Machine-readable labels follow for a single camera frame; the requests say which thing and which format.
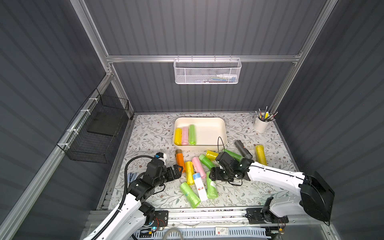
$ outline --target wire mesh basket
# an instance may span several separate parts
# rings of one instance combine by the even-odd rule
[[[84,110],[76,127],[69,130],[71,134],[67,142],[58,146],[71,160],[113,161],[129,120],[128,110],[127,99],[99,95]]]
[[[175,82],[177,84],[236,84],[238,83],[241,61],[237,59],[180,61],[175,58]]]

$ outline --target green roll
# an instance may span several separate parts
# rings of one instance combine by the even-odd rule
[[[207,168],[211,171],[211,168],[215,167],[214,163],[209,160],[204,154],[201,154],[200,157],[200,162],[207,166]]]
[[[196,145],[196,129],[195,125],[189,125],[189,145]]]
[[[209,178],[210,172],[207,172],[207,196],[209,199],[215,199],[218,197],[216,189],[216,183]]]
[[[243,156],[240,156],[234,152],[231,152],[227,149],[224,150],[225,152],[227,152],[229,155],[231,155],[231,157],[233,157],[234,159],[236,159],[238,162],[240,162],[244,157]]]
[[[184,194],[184,196],[187,197],[193,209],[200,204],[200,198],[192,191],[191,187],[186,182],[183,182],[180,185],[180,190]]]

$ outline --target black wire basket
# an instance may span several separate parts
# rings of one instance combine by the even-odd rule
[[[127,99],[99,95],[71,131],[67,144],[58,144],[71,160],[113,162],[129,120]]]

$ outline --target aluminum rail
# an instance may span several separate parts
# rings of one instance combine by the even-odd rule
[[[337,1],[338,0],[327,0],[327,2],[324,4],[324,7],[320,12],[319,17],[316,19],[316,22],[313,25],[313,28],[311,29],[307,39],[304,42],[303,47],[301,48],[301,51],[300,51],[301,55],[300,55],[299,61],[293,64],[293,66],[291,67],[283,84],[281,85],[279,91],[277,92],[275,99],[272,102],[272,105],[270,108],[272,112],[277,111],[278,106],[283,100],[284,95],[287,93],[288,88],[291,86],[293,79],[296,77],[301,66],[303,65],[305,58],[308,56],[308,53],[310,52],[314,42],[319,36],[322,28],[324,27],[325,22],[327,21]]]
[[[244,56],[112,56],[106,57],[109,63],[173,63],[177,61],[231,61],[241,59],[245,63],[257,62],[289,62],[297,63],[300,60],[299,55],[244,55]]]

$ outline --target pink roll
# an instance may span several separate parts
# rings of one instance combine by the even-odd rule
[[[196,173],[200,173],[201,178],[207,178],[207,174],[205,173],[203,166],[201,165],[200,159],[198,157],[192,158],[193,168]]]
[[[189,145],[188,127],[181,128],[181,145]]]

